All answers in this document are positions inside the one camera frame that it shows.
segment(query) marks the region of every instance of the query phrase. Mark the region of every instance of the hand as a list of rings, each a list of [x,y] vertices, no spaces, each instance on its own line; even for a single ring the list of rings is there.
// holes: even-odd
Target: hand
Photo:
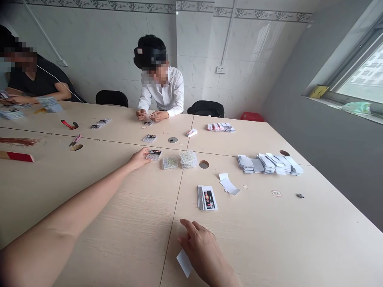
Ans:
[[[149,148],[144,147],[140,149],[138,152],[136,152],[134,155],[132,155],[132,157],[126,164],[130,166],[133,170],[138,169],[152,161],[152,159],[146,159],[146,155],[148,153],[149,153]]]
[[[224,258],[215,236],[197,222],[181,219],[188,238],[180,237],[181,244],[198,276],[211,287],[242,286],[238,275]]]
[[[150,119],[154,122],[160,122],[166,118],[169,118],[169,113],[167,111],[155,111],[150,115]]]
[[[136,112],[136,116],[139,120],[145,120],[146,119],[146,110],[141,109]]]
[[[20,96],[16,94],[10,94],[11,98],[7,99],[8,102],[13,104],[36,104],[37,100],[33,97]]]

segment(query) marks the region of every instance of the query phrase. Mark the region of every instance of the window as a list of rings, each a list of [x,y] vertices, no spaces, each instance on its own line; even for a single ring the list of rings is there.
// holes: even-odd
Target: window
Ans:
[[[326,85],[323,98],[341,104],[367,101],[371,112],[383,116],[383,17],[356,45]]]

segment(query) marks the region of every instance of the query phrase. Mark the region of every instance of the white earphone cable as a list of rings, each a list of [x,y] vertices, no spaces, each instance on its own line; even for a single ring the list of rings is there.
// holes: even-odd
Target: white earphone cable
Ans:
[[[62,84],[71,94],[73,94],[72,92],[71,92],[71,90],[69,90],[62,82],[60,82],[60,80],[58,79],[58,78],[56,78],[55,76],[53,76],[50,72],[47,72],[48,74],[50,74],[53,78],[55,78],[56,80],[58,80],[59,81],[59,83],[60,84]],[[80,102],[82,102],[83,103],[83,101],[76,95],[76,94],[73,94],[76,98],[78,98],[78,100],[80,101]]]

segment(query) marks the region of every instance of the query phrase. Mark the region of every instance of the red crate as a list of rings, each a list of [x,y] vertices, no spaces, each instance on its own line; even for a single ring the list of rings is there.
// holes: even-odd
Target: red crate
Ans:
[[[260,114],[244,112],[240,118],[240,120],[250,120],[253,122],[264,122],[265,120]]]

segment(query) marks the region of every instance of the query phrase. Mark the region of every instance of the chair backrest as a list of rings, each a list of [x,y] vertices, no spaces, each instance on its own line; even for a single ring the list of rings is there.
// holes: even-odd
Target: chair backrest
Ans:
[[[201,100],[195,102],[190,108],[188,108],[188,114],[224,118],[225,109],[218,102]]]
[[[114,104],[128,108],[128,98],[120,91],[101,90],[96,95],[96,104]]]

